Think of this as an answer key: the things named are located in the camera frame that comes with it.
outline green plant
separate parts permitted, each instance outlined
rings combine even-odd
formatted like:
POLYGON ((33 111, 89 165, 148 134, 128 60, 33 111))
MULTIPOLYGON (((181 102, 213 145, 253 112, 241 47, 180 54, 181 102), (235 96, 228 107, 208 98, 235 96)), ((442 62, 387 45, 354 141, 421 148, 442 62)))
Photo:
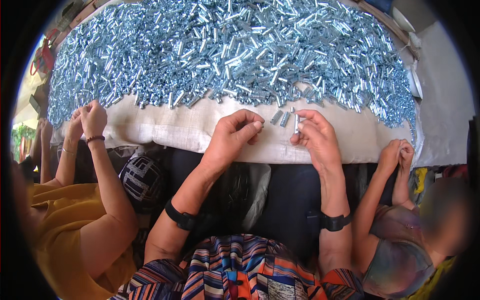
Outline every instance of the green plant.
POLYGON ((11 141, 13 147, 13 159, 18 161, 20 159, 20 143, 22 142, 22 137, 27 140, 33 140, 35 138, 35 129, 32 129, 26 125, 20 125, 16 129, 12 129, 11 141))

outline red bag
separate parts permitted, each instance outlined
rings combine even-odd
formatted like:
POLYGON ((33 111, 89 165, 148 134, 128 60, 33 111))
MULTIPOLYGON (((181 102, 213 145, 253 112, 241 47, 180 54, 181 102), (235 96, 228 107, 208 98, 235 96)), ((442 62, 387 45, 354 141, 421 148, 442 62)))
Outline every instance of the red bag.
POLYGON ((30 75, 35 75, 37 71, 42 73, 48 73, 53 70, 53 55, 50 51, 49 46, 51 45, 50 41, 52 36, 58 31, 57 28, 54 28, 50 34, 43 40, 43 45, 38 48, 35 52, 35 57, 33 59, 32 65, 30 66, 30 75), (33 66, 35 65, 35 72, 32 73, 33 66))

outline fingernail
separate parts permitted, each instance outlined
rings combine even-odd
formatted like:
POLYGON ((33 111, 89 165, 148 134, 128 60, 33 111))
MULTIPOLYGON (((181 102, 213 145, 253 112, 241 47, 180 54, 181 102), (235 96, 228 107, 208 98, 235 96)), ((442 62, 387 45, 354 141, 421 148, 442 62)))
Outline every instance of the fingernail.
POLYGON ((260 121, 255 121, 255 122, 253 122, 253 125, 255 126, 255 128, 256 128, 257 130, 260 130, 260 128, 262 127, 262 122, 260 122, 260 121))

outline hand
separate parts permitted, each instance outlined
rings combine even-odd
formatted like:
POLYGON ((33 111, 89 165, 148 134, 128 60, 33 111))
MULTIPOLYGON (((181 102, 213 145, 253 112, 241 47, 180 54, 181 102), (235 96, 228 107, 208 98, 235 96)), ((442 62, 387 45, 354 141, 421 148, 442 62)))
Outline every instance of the hand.
POLYGON ((107 125, 107 111, 100 105, 98 100, 93 100, 86 106, 79 108, 82 128, 87 139, 103 135, 107 125))
POLYGON ((291 144, 301 144, 308 149, 320 177, 332 170, 341 170, 342 160, 333 126, 316 110, 302 109, 295 114, 306 120, 299 123, 300 134, 292 135, 291 144))
POLYGON ((80 117, 80 109, 77 109, 70 118, 70 123, 68 126, 67 131, 67 138, 69 138, 72 142, 77 143, 82 134, 84 133, 84 129, 82 128, 82 118, 80 117))
POLYGON ((50 124, 48 120, 43 120, 41 132, 40 132, 42 144, 45 144, 45 145, 48 144, 48 146, 50 147, 50 140, 52 139, 52 133, 53 133, 52 124, 50 124))
POLYGON ((201 164, 222 173, 240 155, 245 144, 254 145, 265 120, 256 113, 241 109, 221 118, 205 151, 201 164))
POLYGON ((400 140, 391 140, 388 145, 383 148, 378 159, 377 171, 387 178, 395 170, 398 165, 398 157, 400 154, 400 140))
POLYGON ((410 166, 412 165, 412 159, 415 151, 413 150, 412 145, 406 140, 403 139, 400 141, 400 155, 398 156, 398 163, 400 168, 398 169, 399 175, 410 174, 410 166))
POLYGON ((39 118, 38 119, 38 123, 36 124, 36 135, 37 136, 40 136, 41 132, 42 132, 42 125, 43 125, 43 122, 45 122, 45 118, 39 118))

